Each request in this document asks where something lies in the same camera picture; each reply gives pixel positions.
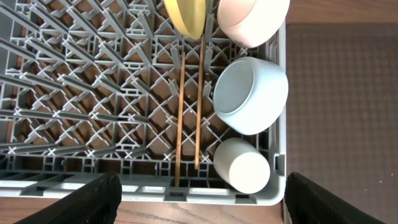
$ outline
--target cup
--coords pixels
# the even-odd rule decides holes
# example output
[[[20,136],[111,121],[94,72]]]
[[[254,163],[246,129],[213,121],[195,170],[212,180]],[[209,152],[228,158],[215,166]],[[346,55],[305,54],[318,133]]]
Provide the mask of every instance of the cup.
[[[268,183],[270,168],[266,158],[243,139],[222,142],[213,162],[218,175],[244,194],[256,193]]]
[[[290,0],[220,0],[217,21],[240,47],[253,48],[270,39],[285,20]]]
[[[286,104],[289,85],[278,65],[253,57],[229,64],[213,95],[217,116],[235,131],[252,135],[267,129]]]

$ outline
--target wooden chopstick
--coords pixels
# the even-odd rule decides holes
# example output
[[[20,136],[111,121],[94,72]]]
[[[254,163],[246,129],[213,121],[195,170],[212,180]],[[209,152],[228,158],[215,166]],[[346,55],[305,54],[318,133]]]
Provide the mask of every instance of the wooden chopstick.
[[[175,182],[174,186],[180,186],[180,168],[181,168],[181,141],[182,141],[182,119],[184,107],[184,83],[185,83],[185,52],[182,53],[182,66],[180,77],[180,101],[178,102],[178,126],[177,126],[177,148],[175,155]]]
[[[201,130],[201,92],[203,88],[203,58],[205,51],[205,38],[200,41],[199,81],[198,81],[198,107],[197,107],[197,140],[195,142],[195,169],[199,169],[200,130]]]

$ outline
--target dark gray mat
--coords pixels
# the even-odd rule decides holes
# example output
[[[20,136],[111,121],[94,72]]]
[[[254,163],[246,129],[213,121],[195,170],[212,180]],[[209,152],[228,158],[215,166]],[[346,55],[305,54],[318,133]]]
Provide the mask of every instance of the dark gray mat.
[[[287,28],[288,171],[398,223],[398,26]]]

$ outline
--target plastic dish rack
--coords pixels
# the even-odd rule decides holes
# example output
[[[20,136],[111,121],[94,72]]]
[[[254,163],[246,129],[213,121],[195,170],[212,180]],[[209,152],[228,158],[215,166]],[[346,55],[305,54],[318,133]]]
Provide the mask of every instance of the plastic dish rack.
[[[62,198],[100,173],[119,173],[123,200],[274,205],[285,189],[285,111],[242,136],[268,158],[252,195],[215,172],[216,147],[239,137],[213,111],[216,79],[252,56],[285,68],[285,24],[255,49],[235,46],[207,0],[200,168],[194,169],[200,40],[179,34],[162,1],[0,2],[0,196]],[[178,83],[187,54],[180,187],[174,187]]]

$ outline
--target ceramic cup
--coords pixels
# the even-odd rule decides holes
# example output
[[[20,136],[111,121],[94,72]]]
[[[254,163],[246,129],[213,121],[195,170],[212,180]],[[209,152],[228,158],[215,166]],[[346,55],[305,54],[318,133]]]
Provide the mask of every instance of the ceramic cup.
[[[270,168],[266,158],[243,139],[222,142],[213,162],[218,175],[242,193],[256,193],[268,183]]]
[[[267,129],[284,109],[289,86],[283,69],[253,57],[229,64],[213,95],[217,116],[235,131],[252,135]]]
[[[217,21],[235,44],[253,48],[276,33],[289,4],[290,0],[220,0]]]

